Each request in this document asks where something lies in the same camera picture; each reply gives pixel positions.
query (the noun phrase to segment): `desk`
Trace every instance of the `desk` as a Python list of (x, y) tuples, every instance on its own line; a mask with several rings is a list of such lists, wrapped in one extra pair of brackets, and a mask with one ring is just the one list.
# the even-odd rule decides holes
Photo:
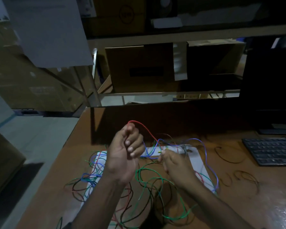
[[(107, 108), (86, 108), (68, 138), (48, 175), (39, 187), (17, 229), (55, 228), (63, 216), (63, 225), (72, 220), (79, 208), (65, 183), (89, 171), (84, 161), (92, 150), (103, 150), (116, 131), (129, 120), (137, 120), (152, 132), (170, 134), (176, 142), (186, 138), (200, 138), (205, 142), (208, 164), (225, 183), (219, 197), (255, 228), (286, 228), (286, 167), (259, 167), (241, 143), (241, 138), (257, 138), (250, 125), (241, 117), (237, 98), (198, 100), (187, 103), (128, 105)], [(145, 139), (147, 132), (140, 130)], [(231, 161), (245, 158), (241, 164), (230, 164), (215, 153), (221, 146), (221, 156)], [(204, 160), (204, 151), (200, 150)], [(255, 184), (233, 177), (235, 170), (254, 175), (260, 182), (259, 194)], [(215, 178), (208, 170), (213, 182)], [(175, 228), (167, 224), (165, 228)], [(184, 228), (208, 228), (196, 219)]]

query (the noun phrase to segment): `blue floor line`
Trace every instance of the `blue floor line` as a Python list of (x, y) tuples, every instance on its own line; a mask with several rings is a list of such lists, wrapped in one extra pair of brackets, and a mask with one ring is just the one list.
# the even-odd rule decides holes
[(0, 128), (3, 127), (6, 123), (10, 122), (12, 119), (15, 118), (15, 114), (11, 115), (10, 117), (6, 118), (4, 121), (0, 123)]

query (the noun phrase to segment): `wire bundle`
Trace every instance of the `wire bundle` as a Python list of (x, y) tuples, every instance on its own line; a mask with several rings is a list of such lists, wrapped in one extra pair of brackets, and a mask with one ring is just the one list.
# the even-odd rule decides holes
[[(172, 217), (169, 217), (166, 212), (165, 212), (165, 204), (164, 204), (164, 201), (162, 199), (162, 196), (161, 196), (161, 191), (162, 191), (162, 188), (163, 188), (163, 184), (164, 182), (168, 182), (170, 184), (170, 188), (171, 186), (173, 186), (174, 188), (175, 185), (174, 183), (172, 183), (171, 181), (163, 178), (158, 172), (156, 172), (155, 170), (153, 169), (149, 169), (149, 168), (146, 168), (147, 165), (152, 165), (152, 164), (156, 164), (156, 161), (153, 161), (154, 159), (157, 159), (157, 158), (152, 158), (151, 156), (154, 154), (155, 150), (156, 150), (156, 147), (159, 146), (160, 147), (160, 151), (162, 151), (164, 149), (164, 146), (174, 146), (177, 148), (177, 152), (179, 153), (179, 150), (178, 150), (178, 147), (182, 147), (182, 145), (177, 145), (175, 142), (174, 144), (171, 144), (170, 142), (166, 142), (165, 140), (163, 139), (156, 139), (152, 133), (140, 122), (138, 121), (129, 121), (128, 123), (130, 122), (134, 122), (134, 123), (139, 123), (141, 124), (148, 132), (149, 134), (152, 136), (152, 138), (155, 140), (154, 144), (153, 144), (153, 147), (152, 147), (152, 151), (150, 153), (148, 153), (148, 150), (145, 146), (145, 143), (144, 143), (144, 146), (145, 146), (145, 151), (146, 151), (146, 155), (142, 155), (141, 158), (145, 158), (145, 159), (150, 159), (152, 162), (144, 165), (143, 167), (139, 168), (136, 170), (136, 180), (139, 182), (139, 184), (143, 187), (143, 190), (142, 190), (142, 193), (138, 199), (138, 201), (136, 202), (135, 206), (133, 207), (133, 210), (131, 211), (130, 213), (130, 216), (128, 217), (128, 219), (123, 219), (123, 216), (125, 215), (126, 211), (128, 211), (130, 209), (130, 207), (132, 207), (132, 205), (130, 205), (130, 202), (133, 198), (133, 190), (132, 190), (132, 187), (131, 187), (131, 184), (129, 183), (127, 185), (127, 187), (125, 188), (125, 190), (127, 190), (127, 194), (125, 196), (122, 196), (121, 198), (127, 198), (127, 201), (126, 201), (126, 205), (124, 207), (122, 207), (121, 209), (118, 209), (115, 211), (113, 217), (112, 217), (112, 222), (114, 222), (114, 224), (110, 224), (110, 225), (115, 225), (116, 228), (117, 227), (120, 227), (121, 229), (123, 228), (126, 228), (126, 229), (137, 229), (139, 227), (127, 227), (125, 224), (134, 220), (135, 218), (139, 217), (143, 212), (144, 210), (146, 209), (146, 207), (148, 206), (148, 204), (150, 203), (150, 206), (151, 206), (151, 209), (152, 209), (152, 205), (153, 205), (153, 200), (155, 199), (155, 197), (157, 197), (157, 199), (160, 199), (160, 203), (162, 205), (162, 217), (163, 219), (166, 219), (168, 220), (170, 223), (173, 223), (174, 221), (176, 220), (180, 220), (180, 219), (184, 219), (188, 216), (188, 214), (191, 212), (191, 209), (193, 209), (196, 205), (192, 206), (190, 209), (186, 209), (185, 205), (184, 205), (184, 202), (182, 200), (182, 198), (180, 197), (180, 202), (182, 204), (182, 208), (183, 208), (183, 212), (181, 213), (181, 215), (179, 216), (176, 216), (174, 218)], [(196, 139), (196, 138), (190, 138), (190, 139), (187, 139), (185, 140), (184, 142), (182, 142), (181, 144), (184, 144), (190, 140), (198, 140), (199, 142), (202, 143), (203, 147), (204, 147), (204, 150), (205, 150), (205, 163), (206, 163), (206, 166), (212, 171), (212, 173), (215, 175), (216, 177), (216, 180), (217, 180), (217, 184), (216, 186), (214, 187), (214, 192), (216, 193), (216, 190), (218, 188), (218, 177), (216, 175), (216, 173), (214, 172), (214, 170), (207, 164), (207, 153), (206, 153), (206, 147), (204, 145), (204, 143), (202, 141), (200, 141), (199, 139)], [(71, 180), (69, 183), (67, 183), (65, 186), (70, 186), (72, 185), (72, 195), (74, 196), (74, 198), (76, 198), (76, 200), (80, 201), (80, 202), (85, 202), (85, 200), (89, 197), (91, 191), (93, 190), (93, 188), (97, 185), (97, 182), (98, 180), (102, 177), (102, 174), (103, 174), (103, 170), (104, 170), (104, 165), (100, 163), (101, 160), (104, 160), (106, 161), (106, 159), (104, 158), (105, 156), (107, 156), (107, 148), (106, 148), (106, 152), (104, 151), (93, 151), (94, 153), (90, 156), (89, 160), (87, 161), (89, 163), (89, 166), (93, 167), (93, 170), (91, 173), (84, 173), (80, 178), (75, 178), (73, 180)], [(141, 177), (141, 172), (142, 171), (146, 171), (146, 170), (149, 170), (149, 171), (152, 171), (154, 172), (157, 176), (156, 177), (152, 177), (150, 178), (148, 181), (143, 181), (142, 180), (142, 177)], [(201, 178), (201, 181), (202, 183), (204, 183), (204, 180), (203, 180), (203, 177), (207, 178), (209, 181), (211, 181), (207, 176), (205, 176), (204, 174), (202, 173), (198, 173), (196, 172), (199, 177)], [(79, 182), (87, 182), (89, 183), (87, 188), (84, 188), (84, 189), (76, 189), (75, 186), (79, 183)], [(155, 183), (157, 181), (160, 181), (161, 182), (161, 186), (160, 186), (160, 189), (157, 189), (155, 187)], [(136, 211), (137, 207), (138, 207), (138, 203), (139, 201), (141, 200), (145, 190), (148, 190), (149, 191), (149, 198), (148, 198), (148, 201), (147, 203), (145, 204), (144, 208), (135, 216), (133, 216), (134, 212)], [(120, 215), (120, 218), (119, 220), (117, 219), (117, 216), (116, 216), (116, 213), (117, 212), (120, 212), (122, 211), (121, 215)]]

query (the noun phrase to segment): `black label on box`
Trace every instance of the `black label on box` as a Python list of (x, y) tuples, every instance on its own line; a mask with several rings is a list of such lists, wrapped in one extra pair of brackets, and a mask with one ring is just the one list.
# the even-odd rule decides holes
[(162, 66), (138, 67), (129, 69), (130, 77), (163, 76)]

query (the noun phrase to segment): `monitor screen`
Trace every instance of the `monitor screen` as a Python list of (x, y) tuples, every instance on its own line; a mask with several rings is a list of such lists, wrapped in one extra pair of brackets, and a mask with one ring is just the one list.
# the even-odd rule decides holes
[(240, 98), (248, 110), (286, 110), (286, 48), (248, 51)]

